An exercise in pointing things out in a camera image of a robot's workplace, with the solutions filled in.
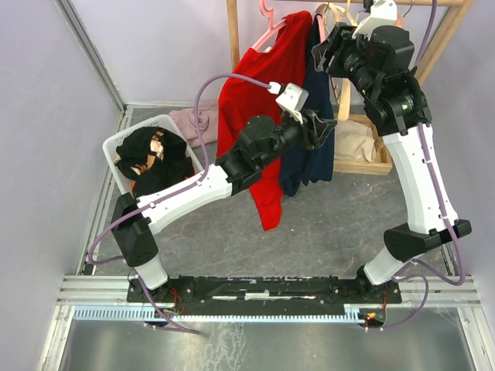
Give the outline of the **cream hanger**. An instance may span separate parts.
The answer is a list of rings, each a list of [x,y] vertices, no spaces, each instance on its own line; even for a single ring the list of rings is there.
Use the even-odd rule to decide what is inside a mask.
[[[344,8],[339,5],[335,5],[332,2],[323,3],[316,9],[316,14],[321,14],[324,17],[325,25],[327,25],[328,17],[327,12],[330,12],[332,17],[331,21],[333,24],[338,22],[348,22],[352,26],[347,18],[345,17]],[[351,102],[351,84],[348,79],[342,79],[340,86],[336,84],[333,77],[330,78],[330,86],[332,88],[333,96],[335,101],[338,103],[337,120],[347,121],[350,116],[350,102]]]
[[[364,18],[364,1],[345,1],[343,6],[346,19],[357,26],[359,22]]]

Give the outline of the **navy blue t shirt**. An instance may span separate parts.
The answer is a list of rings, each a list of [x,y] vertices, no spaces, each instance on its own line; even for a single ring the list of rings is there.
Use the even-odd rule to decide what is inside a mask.
[[[309,93],[304,104],[322,119],[333,119],[333,106],[330,100],[329,77],[324,72],[315,70],[312,48],[321,42],[319,21],[315,16],[306,42],[306,73],[302,88]],[[279,184],[283,193],[293,197],[300,185],[307,186],[310,182],[329,182],[333,177],[335,148],[335,131],[329,135],[320,148],[309,150],[297,144],[286,152],[281,159]]]

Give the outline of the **black t shirt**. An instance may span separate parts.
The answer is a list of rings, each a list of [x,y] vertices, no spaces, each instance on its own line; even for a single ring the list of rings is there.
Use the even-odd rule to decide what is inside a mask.
[[[142,127],[116,148],[114,164],[131,180],[134,198],[160,192],[195,175],[186,142],[161,127]]]

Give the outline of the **light pink hanger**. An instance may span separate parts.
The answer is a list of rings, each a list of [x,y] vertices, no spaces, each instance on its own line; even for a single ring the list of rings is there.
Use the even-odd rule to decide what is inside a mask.
[[[321,14],[316,14],[316,23],[319,32],[319,42],[323,43],[326,40],[326,25],[324,17]]]

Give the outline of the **peach hanger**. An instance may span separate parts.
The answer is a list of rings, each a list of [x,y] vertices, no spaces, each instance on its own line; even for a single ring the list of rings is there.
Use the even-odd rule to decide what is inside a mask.
[[[412,10],[414,4],[415,1],[411,0],[407,5],[398,5],[398,18],[399,19],[405,18],[408,15],[408,13]]]

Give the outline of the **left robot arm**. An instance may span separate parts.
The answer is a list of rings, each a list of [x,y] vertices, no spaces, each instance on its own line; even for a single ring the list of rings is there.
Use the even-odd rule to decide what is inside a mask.
[[[253,116],[232,148],[201,173],[142,201],[126,193],[118,198],[111,232],[127,265],[142,279],[153,301],[171,292],[166,269],[158,257],[155,235],[170,223],[208,203],[234,196],[261,181],[262,172],[297,144],[320,148],[336,120],[315,111],[282,113],[276,125],[266,115]]]

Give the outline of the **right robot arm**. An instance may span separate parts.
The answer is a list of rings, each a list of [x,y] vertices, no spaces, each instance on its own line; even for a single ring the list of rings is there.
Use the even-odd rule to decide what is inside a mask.
[[[315,68],[348,79],[364,100],[364,111],[382,138],[397,169],[408,220],[384,232],[384,248],[362,267],[356,296],[372,302],[383,284],[410,263],[444,244],[457,245],[472,232],[458,217],[443,184],[435,157],[432,116],[415,70],[415,47],[408,31],[381,25],[363,35],[338,22],[328,38],[312,49]]]

